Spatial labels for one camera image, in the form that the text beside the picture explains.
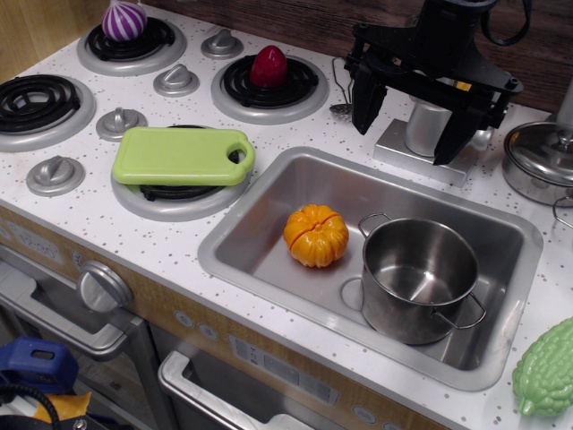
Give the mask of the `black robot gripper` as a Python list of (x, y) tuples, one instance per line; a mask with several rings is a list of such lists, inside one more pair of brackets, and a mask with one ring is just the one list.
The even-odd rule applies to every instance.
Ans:
[(448, 165), (480, 129), (497, 128), (522, 83), (485, 58), (475, 44), (481, 31), (510, 46), (524, 37), (496, 39), (489, 26), (493, 1), (426, 1), (412, 27), (357, 23), (346, 69), (354, 81), (352, 123), (366, 134), (387, 88), (451, 111), (434, 150), (435, 166)]

